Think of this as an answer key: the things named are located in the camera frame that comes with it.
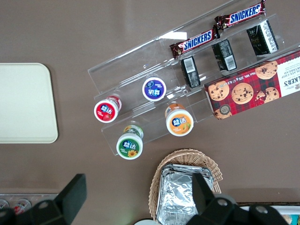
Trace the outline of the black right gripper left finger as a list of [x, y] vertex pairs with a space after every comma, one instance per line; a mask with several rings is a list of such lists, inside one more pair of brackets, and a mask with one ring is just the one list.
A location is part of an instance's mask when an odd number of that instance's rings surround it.
[[53, 199], [38, 202], [16, 215], [12, 208], [0, 211], [2, 225], [70, 225], [87, 199], [86, 175], [77, 174]]

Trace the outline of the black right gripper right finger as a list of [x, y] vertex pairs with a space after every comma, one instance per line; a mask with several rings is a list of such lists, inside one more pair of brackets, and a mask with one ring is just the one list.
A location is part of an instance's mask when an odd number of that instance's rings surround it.
[[230, 201], [227, 197], [216, 197], [203, 176], [192, 176], [192, 193], [198, 214], [188, 225], [286, 225], [286, 220], [273, 207], [253, 204], [248, 210]]

